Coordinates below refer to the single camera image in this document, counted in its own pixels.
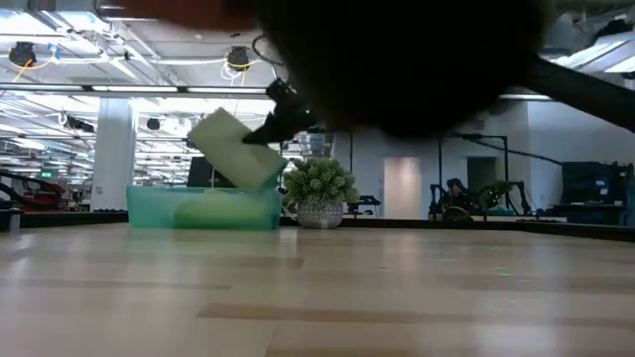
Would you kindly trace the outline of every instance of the person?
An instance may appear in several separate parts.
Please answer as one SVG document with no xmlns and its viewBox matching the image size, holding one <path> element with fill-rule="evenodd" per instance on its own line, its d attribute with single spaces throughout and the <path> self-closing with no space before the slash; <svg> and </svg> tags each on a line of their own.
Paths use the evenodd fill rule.
<svg viewBox="0 0 635 357">
<path fill-rule="evenodd" d="M 129 16 L 211 31 L 261 28 L 330 128 L 429 139 L 485 110 L 527 72 L 548 0 L 118 0 Z"/>
</svg>

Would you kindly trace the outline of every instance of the black cable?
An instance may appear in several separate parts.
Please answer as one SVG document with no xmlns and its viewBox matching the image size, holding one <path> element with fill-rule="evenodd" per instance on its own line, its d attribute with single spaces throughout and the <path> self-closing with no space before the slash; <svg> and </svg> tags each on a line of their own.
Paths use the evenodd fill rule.
<svg viewBox="0 0 635 357">
<path fill-rule="evenodd" d="M 459 137 L 460 139 L 463 139 L 465 141 L 468 141 L 470 143 L 474 143 L 476 145 L 480 145 L 480 146 L 484 146 L 486 148 L 490 148 L 490 149 L 494 149 L 494 150 L 498 150 L 498 151 L 505 151 L 505 148 L 499 147 L 497 145 L 493 145 L 493 144 L 489 144 L 489 143 L 484 143 L 480 140 L 476 140 L 476 139 L 471 139 L 471 138 L 467 138 L 464 135 L 461 135 L 459 133 L 454 133 L 457 137 Z M 509 154 L 514 154 L 514 155 L 519 155 L 519 156 L 524 156 L 524 157 L 528 157 L 528 158 L 534 158 L 534 159 L 538 159 L 538 160 L 542 160 L 542 161 L 546 161 L 558 166 L 562 166 L 564 163 L 563 162 L 559 162 L 558 160 L 554 160 L 552 158 L 548 158 L 548 157 L 544 157 L 542 155 L 536 155 L 536 154 L 531 154 L 531 153 L 524 153 L 524 152 L 519 152 L 516 150 L 507 150 L 507 152 Z"/>
<path fill-rule="evenodd" d="M 254 41 L 252 41 L 252 43 L 251 43 L 251 50 L 256 54 L 256 56 L 258 56 L 263 61 L 269 62 L 270 64 L 276 64 L 276 65 L 285 66 L 284 63 L 282 63 L 280 61 L 277 61 L 277 60 L 269 59 L 268 57 L 266 57 L 262 53 L 260 53 L 260 51 L 258 51 L 258 49 L 256 48 L 256 45 L 258 44 L 258 41 L 263 40 L 263 39 L 265 39 L 265 35 L 261 34 L 261 35 L 256 36 Z"/>
</svg>

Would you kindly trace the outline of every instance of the white pillar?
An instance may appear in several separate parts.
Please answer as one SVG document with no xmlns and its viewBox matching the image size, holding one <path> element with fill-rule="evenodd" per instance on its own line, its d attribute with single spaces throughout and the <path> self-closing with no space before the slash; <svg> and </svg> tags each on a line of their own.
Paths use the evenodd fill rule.
<svg viewBox="0 0 635 357">
<path fill-rule="evenodd" d="M 128 99 L 102 98 L 90 210 L 126 210 L 126 187 L 133 182 L 138 113 Z"/>
</svg>

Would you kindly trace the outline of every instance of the door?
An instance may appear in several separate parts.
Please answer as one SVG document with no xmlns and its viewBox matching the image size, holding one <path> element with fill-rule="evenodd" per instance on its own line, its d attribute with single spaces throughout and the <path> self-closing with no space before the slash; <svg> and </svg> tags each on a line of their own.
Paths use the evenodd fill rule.
<svg viewBox="0 0 635 357">
<path fill-rule="evenodd" d="M 384 218 L 422 219 L 421 160 L 385 158 Z"/>
</svg>

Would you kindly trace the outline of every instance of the ceiling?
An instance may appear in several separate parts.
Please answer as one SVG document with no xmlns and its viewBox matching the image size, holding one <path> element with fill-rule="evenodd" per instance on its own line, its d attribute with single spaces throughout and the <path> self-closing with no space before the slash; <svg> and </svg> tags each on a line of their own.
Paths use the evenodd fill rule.
<svg viewBox="0 0 635 357">
<path fill-rule="evenodd" d="M 635 33 L 601 38 L 597 43 L 591 39 L 608 21 L 632 19 L 632 3 L 559 1 L 562 16 L 552 28 L 546 47 L 557 50 L 552 52 L 557 55 L 550 55 L 550 59 L 591 73 L 635 71 L 635 63 L 631 63 L 635 61 Z M 277 76 L 287 76 L 283 67 L 259 60 L 250 50 L 258 32 L 200 32 L 152 19 L 109 15 L 112 16 L 98 17 L 87 11 L 0 10 L 0 82 L 262 88 Z M 8 60 L 18 41 L 36 44 L 37 62 L 33 69 L 22 70 Z M 226 56 L 232 47 L 249 49 L 248 70 L 236 72 L 228 67 Z M 266 41 L 259 43 L 258 49 L 269 58 L 276 57 Z M 206 113 L 223 107 L 255 129 L 274 106 L 267 99 L 211 95 L 141 95 L 132 100 L 140 112 L 136 178 L 165 184 L 182 183 L 190 158 L 200 155 L 187 148 L 185 137 Z M 96 128 L 98 102 L 95 96 L 1 91 L 0 165 L 23 169 L 25 174 L 34 176 L 38 174 L 35 170 L 57 168 L 69 182 L 86 183 L 92 170 L 94 135 L 77 133 L 62 123 L 70 115 Z M 150 118 L 161 121 L 160 130 L 147 128 Z M 37 137 L 25 139 L 16 138 L 17 135 Z M 325 156 L 330 147 L 329 136 L 304 134 L 290 145 L 286 155 Z"/>
</svg>

